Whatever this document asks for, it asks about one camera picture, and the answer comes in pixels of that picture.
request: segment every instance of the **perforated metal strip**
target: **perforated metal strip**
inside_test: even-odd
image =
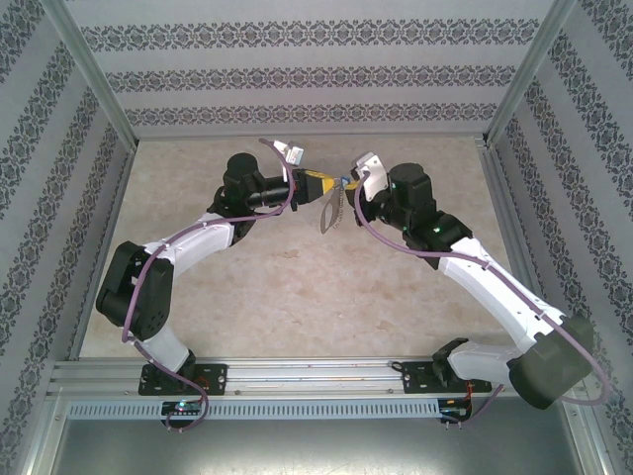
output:
[[[143,421],[160,419],[160,401],[73,402],[68,418],[75,421]],[[436,399],[372,399],[365,401],[212,401],[210,420],[331,420],[439,418]],[[194,417],[175,417],[195,419]]]

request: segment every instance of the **floral border pattern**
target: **floral border pattern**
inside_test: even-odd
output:
[[[8,406],[8,416],[4,419],[0,434],[0,473],[11,473],[12,464],[17,459],[20,443],[28,423],[28,415],[34,406],[34,398],[41,383],[42,371],[53,345],[58,322],[64,316],[64,305],[68,291],[73,285],[72,279],[75,267],[79,262],[94,211],[99,202],[99,195],[106,180],[113,152],[118,142],[117,133],[109,125],[99,146],[99,151],[93,163],[90,176],[86,182],[79,207],[75,212],[73,224],[68,233],[66,245],[61,253],[59,266],[56,269],[50,291],[45,299],[45,306],[38,321],[33,340],[28,348],[28,356],[24,361],[24,369],[20,373],[19,386],[15,389],[15,397]],[[125,172],[123,163],[116,184],[116,197]],[[102,231],[102,238],[98,244],[98,252],[103,244],[103,236],[107,229],[107,222]],[[96,259],[93,261],[92,277],[96,270]]]
[[[339,20],[83,27],[93,51],[374,45],[527,45],[536,19]]]
[[[514,66],[275,67],[107,74],[116,93],[303,87],[507,86]]]
[[[127,109],[133,126],[323,122],[488,121],[497,104],[328,104]]]
[[[515,117],[506,126],[505,133],[514,150],[514,157],[517,160],[525,187],[529,192],[530,202],[541,225],[543,238],[548,244],[553,265],[556,267],[556,275],[561,282],[563,295],[569,303],[570,312],[576,316],[589,318],[591,310],[583,292],[583,285],[578,280],[574,263],[569,256],[565,240],[561,236],[552,203],[534,163],[532,151]]]
[[[11,204],[11,197],[22,181],[26,165],[40,142],[52,110],[57,105],[75,62],[65,44],[60,42],[48,61],[38,86],[29,98],[24,114],[18,119],[13,135],[0,155],[0,221]]]
[[[18,246],[17,255],[13,259],[14,265],[7,273],[0,295],[0,356],[4,356],[4,347],[11,339],[11,328],[22,311],[22,301],[45,251],[52,224],[98,108],[97,98],[87,88],[46,179],[24,240]]]
[[[600,219],[600,212],[585,185],[581,168],[538,80],[534,79],[530,83],[524,97],[547,150],[552,154],[552,162],[570,199],[588,250],[593,256],[593,263],[597,265],[602,285],[608,290],[615,316],[620,319],[620,328],[628,336],[628,344],[633,345],[633,285],[622,270],[622,261],[611,244],[611,236]]]
[[[622,0],[583,0],[581,5],[620,61],[628,80],[633,81],[633,15],[628,5]]]
[[[3,84],[13,65],[22,54],[36,26],[44,16],[38,0],[14,0],[2,14],[0,21],[0,84]]]
[[[620,133],[620,127],[609,113],[606,102],[591,80],[587,67],[583,65],[578,52],[568,36],[561,33],[548,51],[559,76],[563,79],[567,92],[576,105],[576,110],[585,122],[600,158],[606,164],[611,180],[616,184],[624,206],[633,219],[633,161],[631,145]]]
[[[106,233],[108,232],[108,226],[110,225],[110,221],[112,218],[112,214],[115,211],[115,205],[117,202],[117,196],[119,195],[119,188],[124,178],[126,177],[126,169],[128,168],[128,163],[134,159],[136,155],[136,150],[131,149],[126,153],[126,157],[123,160],[123,164],[121,165],[121,169],[119,170],[119,176],[117,177],[117,184],[115,185],[115,192],[112,195],[112,201],[110,202],[110,206],[108,207],[108,214],[106,219],[104,220],[104,227],[101,231],[101,235],[99,236],[99,245],[97,247],[97,251],[95,252],[95,259],[92,262],[92,269],[90,270],[90,277],[86,281],[86,288],[81,297],[81,305],[79,306],[79,310],[77,311],[77,316],[74,318],[74,326],[72,329],[72,334],[70,335],[70,339],[68,341],[68,349],[64,355],[65,360],[70,359],[70,352],[72,351],[72,346],[75,343],[75,339],[77,338],[77,332],[79,331],[79,325],[81,324],[81,320],[84,317],[84,310],[86,305],[91,306],[93,302],[88,301],[88,293],[90,292],[90,287],[92,286],[92,282],[95,277],[99,278],[101,276],[100,271],[102,269],[97,268],[97,264],[99,263],[99,256],[102,252],[103,244],[107,244],[106,242]]]
[[[514,149],[514,153],[517,153],[517,151],[523,151],[525,148],[525,143],[521,141],[521,139],[524,140],[524,137],[519,136],[518,137],[519,140],[518,141],[510,141],[510,144],[516,144],[517,148]],[[536,259],[536,254],[534,253],[534,250],[532,249],[532,244],[530,243],[530,239],[529,239],[529,234],[527,232],[527,228],[525,227],[525,224],[523,223],[523,217],[521,216],[521,211],[520,208],[518,206],[518,201],[516,199],[516,196],[514,196],[514,192],[512,191],[512,186],[511,186],[511,182],[509,179],[509,175],[507,174],[507,170],[505,169],[505,163],[503,162],[502,159],[502,154],[501,151],[499,149],[498,146],[495,146],[495,149],[497,151],[497,156],[499,158],[498,163],[501,166],[501,170],[503,172],[503,178],[505,179],[505,183],[507,183],[507,189],[509,191],[510,197],[512,199],[512,205],[514,206],[514,210],[516,211],[516,217],[518,218],[518,222],[519,225],[521,226],[521,231],[523,233],[523,239],[525,241],[525,245],[527,246],[527,251],[530,254],[530,260],[532,263],[532,267],[534,268],[534,273],[536,274],[536,278],[537,278],[537,282],[538,286],[539,286],[539,290],[541,295],[543,296],[543,299],[547,302],[551,302],[551,299],[547,296],[547,292],[545,290],[545,285],[543,284],[543,277],[541,275],[541,272],[539,270],[539,266],[538,266],[538,261]],[[561,274],[557,272],[557,275],[559,277],[559,279],[561,278]],[[574,293],[567,293],[564,292],[564,299],[567,302],[567,305],[573,308],[582,308],[587,310],[587,318],[591,319],[591,311],[589,306],[587,306],[586,304],[584,304],[584,302],[587,301],[587,297],[585,297],[583,295],[584,291],[583,291],[583,286],[581,285],[581,283],[577,280],[575,282],[576,284],[576,288],[581,289],[579,294],[574,294]],[[604,369],[604,371],[606,372],[606,374],[609,376],[611,381],[615,381],[617,382],[617,378],[615,378],[614,376],[612,376],[613,373],[613,364],[611,363],[611,361],[609,360],[607,354],[606,354],[606,348],[604,346],[604,341],[602,340],[602,336],[600,335],[600,333],[598,331],[595,331],[595,333],[593,334],[593,355],[597,358],[597,361],[599,361],[600,365],[602,366],[602,368]],[[618,388],[615,388],[616,390],[616,394],[618,398],[621,398],[623,395],[623,392],[620,391]]]

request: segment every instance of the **wall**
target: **wall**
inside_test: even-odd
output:
[[[6,474],[20,464],[51,363],[65,359],[73,343],[131,155],[42,6],[0,0],[0,16],[0,474]]]
[[[633,473],[632,7],[574,7],[497,144],[543,294],[597,331],[617,473]]]
[[[482,133],[551,3],[66,5],[136,134],[148,138]]]

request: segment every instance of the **marble floor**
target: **marble floor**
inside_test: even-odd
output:
[[[421,163],[439,208],[460,218],[507,266],[473,139],[293,140],[306,150],[303,167],[336,176],[347,174],[351,160],[368,150],[388,169]],[[125,240],[145,243],[193,223],[222,184],[226,161],[241,151],[257,157],[265,176],[280,173],[277,159],[257,138],[141,142],[111,252]],[[357,228],[346,204],[341,225],[322,236],[319,218],[328,198],[257,223],[242,242],[175,282],[169,323],[198,356],[430,355],[456,336],[510,343],[466,291]],[[399,239],[395,230],[375,227]],[[136,356],[120,338],[121,330],[93,311],[81,356]]]

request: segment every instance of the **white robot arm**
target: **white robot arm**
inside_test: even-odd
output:
[[[582,318],[567,318],[540,300],[506,272],[461,221],[438,211],[430,178],[419,164],[403,163],[387,173],[380,158],[367,153],[356,160],[353,174],[358,178],[366,172],[370,176],[364,180],[361,193],[363,218],[379,219],[399,229],[408,248],[428,251],[424,259],[470,292],[515,343],[493,346],[454,339],[433,355],[433,372],[442,383],[478,379],[511,385],[529,404],[545,409],[588,375],[588,362],[542,317],[548,316],[588,351],[593,340],[590,323]],[[140,270],[155,251],[170,241],[147,266],[144,283],[137,291],[130,334],[151,360],[191,379],[195,355],[167,324],[172,283],[208,255],[237,243],[253,226],[252,221],[213,224],[214,220],[248,217],[261,206],[281,204],[289,197],[289,181],[295,190],[293,210],[322,196],[334,183],[331,177],[304,169],[294,169],[291,180],[288,176],[263,178],[252,155],[234,155],[228,161],[224,186],[216,193],[214,204],[196,222],[211,223],[176,241],[166,237],[145,245],[129,241],[121,244],[97,297],[97,310],[114,325],[123,327]],[[350,202],[357,185],[358,182],[345,189]],[[485,265],[449,252],[476,257]],[[522,299],[491,272],[492,268],[513,284]]]
[[[403,163],[387,173],[369,152],[353,166],[357,179],[367,176],[359,202],[363,220],[378,219],[402,231],[409,249],[422,251],[433,268],[473,295],[514,341],[515,346],[495,346],[456,338],[433,355],[433,370],[442,382],[459,378],[511,385],[529,404],[545,409],[589,374],[588,361],[543,319],[549,317],[589,352],[590,322],[568,318],[543,302],[505,271],[461,221],[437,210],[430,178],[419,164]],[[345,190],[352,206],[355,185]],[[357,222],[361,225],[358,214]],[[475,257],[483,265],[455,254]]]
[[[302,151],[300,148],[280,142],[275,142],[274,146],[285,154],[289,163],[297,163],[298,154]],[[319,198],[334,184],[330,177],[303,168],[293,169],[290,179],[287,173],[264,178],[255,157],[247,153],[239,153],[229,159],[223,180],[224,186],[216,193],[207,213],[194,226],[185,229],[192,229],[191,232],[183,230],[184,233],[144,245],[130,241],[121,244],[97,296],[97,310],[117,327],[125,328],[141,270],[156,251],[166,247],[148,265],[144,282],[137,290],[128,335],[130,341],[139,344],[152,360],[183,377],[189,377],[193,371],[195,355],[167,324],[173,281],[210,254],[244,238],[256,219],[254,210],[284,203],[289,199],[291,182],[294,192],[290,206],[293,210]],[[253,217],[253,220],[234,224],[214,223],[222,218],[244,217]]]

